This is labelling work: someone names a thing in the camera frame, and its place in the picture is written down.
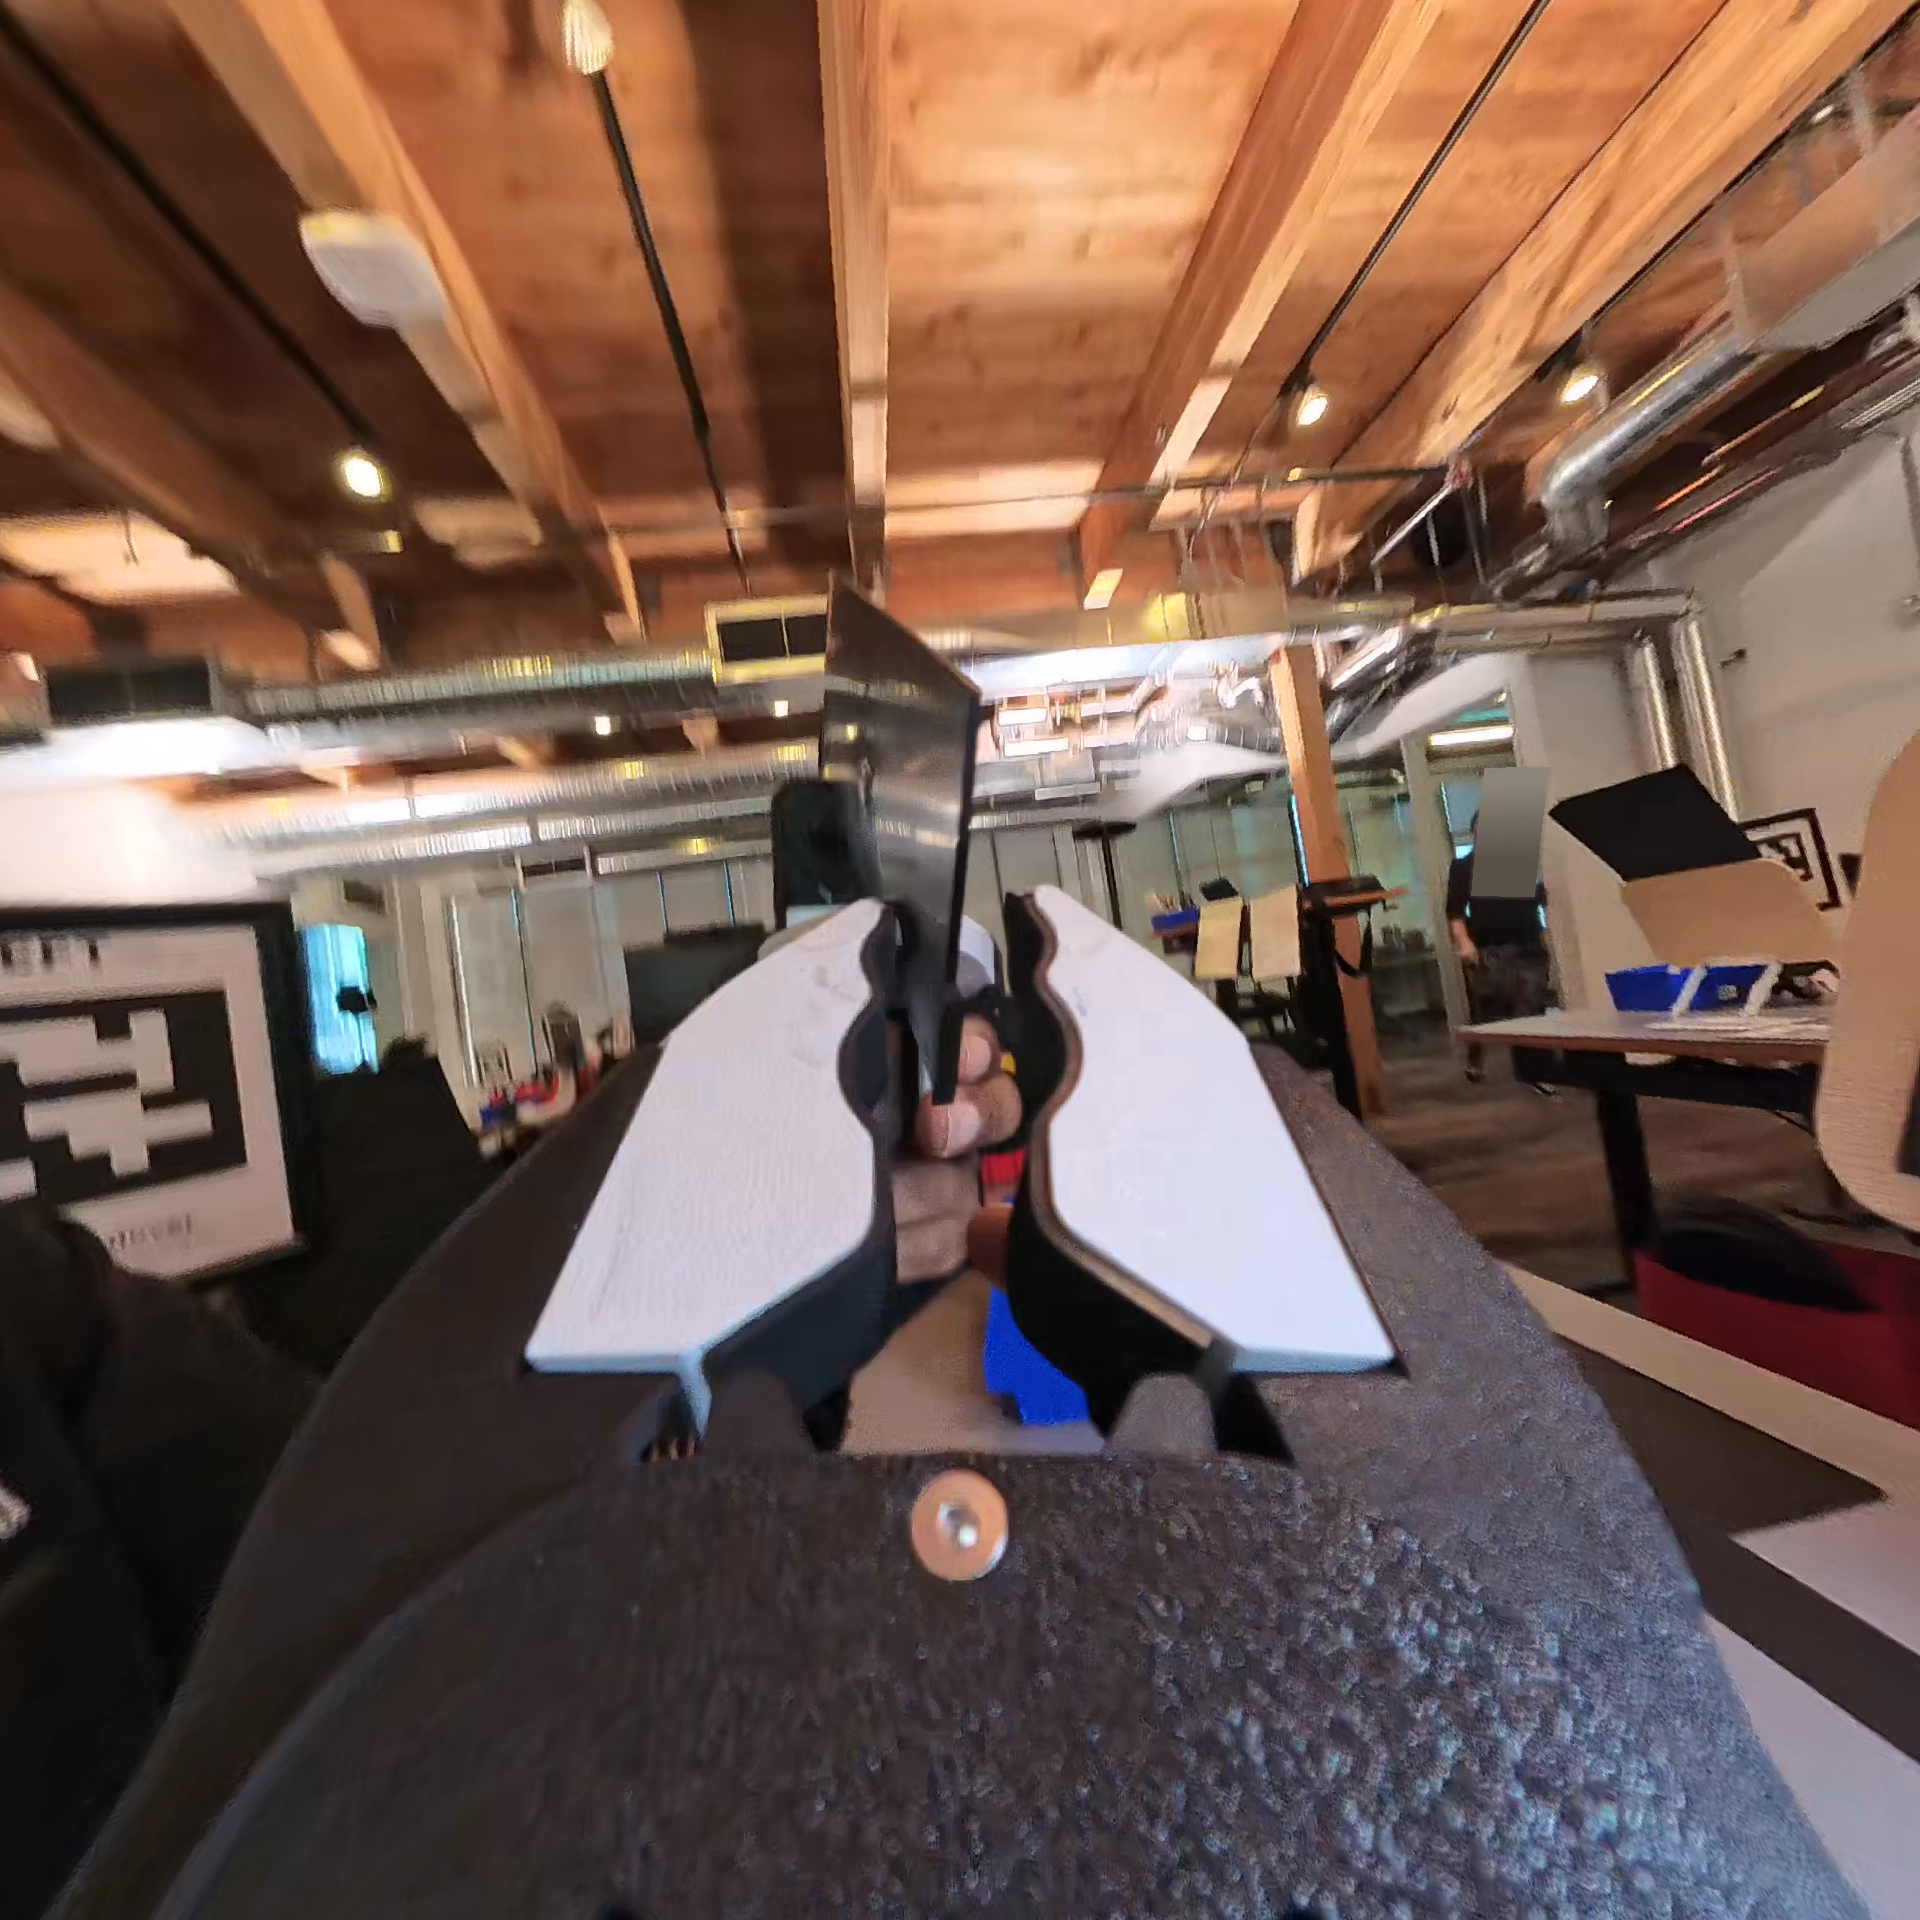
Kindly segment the thin black rod tool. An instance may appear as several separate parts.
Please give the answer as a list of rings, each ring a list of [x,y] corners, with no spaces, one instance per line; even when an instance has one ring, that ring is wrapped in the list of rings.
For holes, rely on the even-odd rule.
[[[853,789],[865,894],[896,917],[896,1009],[925,1098],[957,1090],[954,984],[981,694],[949,657],[849,582],[826,597],[822,780]]]

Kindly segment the long wooden table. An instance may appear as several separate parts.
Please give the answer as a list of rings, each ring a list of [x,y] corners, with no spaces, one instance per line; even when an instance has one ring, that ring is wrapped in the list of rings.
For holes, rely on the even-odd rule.
[[[1649,1248],[1662,1211],[1647,1163],[1641,1101],[1647,1098],[1717,1110],[1765,1113],[1812,1126],[1826,1038],[1784,1036],[1782,1021],[1756,1038],[1665,1029],[1654,1016],[1546,1013],[1460,1024],[1463,1049],[1502,1049],[1518,1082],[1546,1093],[1582,1093],[1593,1105],[1614,1211],[1621,1276],[1582,1283],[1586,1299],[1608,1305],[1636,1291],[1636,1254]]]

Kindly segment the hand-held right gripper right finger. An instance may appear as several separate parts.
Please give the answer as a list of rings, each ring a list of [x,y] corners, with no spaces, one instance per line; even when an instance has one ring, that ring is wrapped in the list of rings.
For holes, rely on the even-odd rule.
[[[1001,917],[1028,1125],[1001,1289],[1089,1424],[1173,1377],[1255,1443],[1260,1380],[1394,1371],[1248,1038],[1053,884]]]

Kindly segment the silver ceiling duct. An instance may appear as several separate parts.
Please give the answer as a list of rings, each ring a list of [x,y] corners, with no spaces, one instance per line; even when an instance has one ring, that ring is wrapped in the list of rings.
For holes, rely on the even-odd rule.
[[[1329,659],[1327,734],[1391,707],[1455,659],[1503,660],[1551,646],[1590,654],[1686,627],[1685,592],[1578,603],[1406,608],[1400,602],[1292,603],[1271,592],[1173,595],[1121,619],[1025,619],[929,632],[936,665],[975,690],[975,801],[1020,808],[1108,801],[1140,816],[1193,786],[1279,769],[1269,686],[1281,652]],[[472,745],[484,737],[662,729],[701,720],[820,720],[833,677],[831,618],[789,662],[716,654],[489,659],[397,677],[242,686],[209,662],[149,660],[135,675],[48,668],[40,726],[4,734],[4,786],[238,778],[311,760],[370,760]]]

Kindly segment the white ceiling device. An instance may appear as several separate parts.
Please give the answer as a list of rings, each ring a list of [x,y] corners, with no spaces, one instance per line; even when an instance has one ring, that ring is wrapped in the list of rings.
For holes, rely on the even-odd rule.
[[[447,313],[432,253],[391,213],[311,209],[298,242],[322,285],[361,324],[402,332]]]

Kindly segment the black panel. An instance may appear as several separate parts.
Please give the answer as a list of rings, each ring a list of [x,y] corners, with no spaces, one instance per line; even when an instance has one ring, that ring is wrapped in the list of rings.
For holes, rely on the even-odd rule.
[[[1752,840],[1686,766],[1559,801],[1546,808],[1546,820],[1621,882],[1761,860]]]

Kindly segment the beige board on stand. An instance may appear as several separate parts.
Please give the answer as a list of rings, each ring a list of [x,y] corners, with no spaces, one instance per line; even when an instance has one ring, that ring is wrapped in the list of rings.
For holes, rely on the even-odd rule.
[[[1649,961],[1671,970],[1837,963],[1836,917],[1814,905],[1809,889],[1784,865],[1761,854],[1626,881],[1621,900]]]

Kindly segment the white air vent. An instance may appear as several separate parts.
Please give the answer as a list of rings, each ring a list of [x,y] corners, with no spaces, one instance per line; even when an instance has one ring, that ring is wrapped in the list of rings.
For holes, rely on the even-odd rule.
[[[791,681],[825,670],[830,597],[734,598],[704,608],[716,683]]]

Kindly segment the framed marker sign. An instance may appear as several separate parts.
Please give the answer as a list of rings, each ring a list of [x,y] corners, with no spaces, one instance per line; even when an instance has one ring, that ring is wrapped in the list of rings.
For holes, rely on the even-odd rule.
[[[286,904],[1,912],[1,1195],[202,1288],[319,1230],[316,1062]]]

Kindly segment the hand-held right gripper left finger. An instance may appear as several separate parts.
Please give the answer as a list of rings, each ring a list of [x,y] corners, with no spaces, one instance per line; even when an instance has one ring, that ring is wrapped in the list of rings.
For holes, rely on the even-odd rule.
[[[893,1273],[874,1110],[896,922],[838,907],[665,1040],[522,1358],[540,1373],[849,1373]]]

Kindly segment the wooden-top standing desk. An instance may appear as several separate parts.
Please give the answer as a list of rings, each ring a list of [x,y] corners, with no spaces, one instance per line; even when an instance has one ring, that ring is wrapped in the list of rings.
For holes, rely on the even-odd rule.
[[[1264,896],[1209,881],[1198,900],[1149,898],[1165,961],[1249,1040],[1320,1072],[1358,1121],[1384,1105],[1374,995],[1374,912],[1398,898],[1368,875],[1341,875]]]

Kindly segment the black chair back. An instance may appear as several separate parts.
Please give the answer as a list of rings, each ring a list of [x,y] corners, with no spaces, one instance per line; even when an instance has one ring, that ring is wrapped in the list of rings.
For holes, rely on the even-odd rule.
[[[296,1347],[329,1371],[489,1187],[440,1060],[397,1040],[370,1072],[319,1086],[322,1246],[295,1285]]]

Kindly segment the wooden pillar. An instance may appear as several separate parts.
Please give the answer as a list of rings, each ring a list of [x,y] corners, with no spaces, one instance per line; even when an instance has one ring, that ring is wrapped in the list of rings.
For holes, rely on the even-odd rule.
[[[1360,971],[1367,904],[1344,905],[1358,894],[1334,889],[1337,881],[1350,882],[1356,878],[1356,866],[1337,801],[1327,720],[1311,646],[1279,646],[1269,662],[1269,683],[1277,705],[1286,780],[1297,819],[1303,886],[1333,904],[1327,912],[1311,917],[1311,922],[1320,929],[1318,944],[1327,954],[1322,974],[1340,1013],[1334,1093],[1358,1121],[1370,1121],[1383,1109],[1384,1082],[1370,984]]]

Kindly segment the large black screen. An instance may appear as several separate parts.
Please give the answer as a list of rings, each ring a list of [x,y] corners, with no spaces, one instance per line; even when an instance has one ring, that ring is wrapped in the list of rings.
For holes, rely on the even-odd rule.
[[[670,931],[657,944],[622,949],[634,1045],[655,1045],[730,979],[768,937],[760,924]]]

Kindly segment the red floor bag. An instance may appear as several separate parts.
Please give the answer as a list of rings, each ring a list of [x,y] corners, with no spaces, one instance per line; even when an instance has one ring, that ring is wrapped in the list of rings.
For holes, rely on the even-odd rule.
[[[1673,1208],[1633,1250],[1641,1314],[1681,1338],[1918,1427],[1918,1261],[1817,1240],[1737,1203]]]

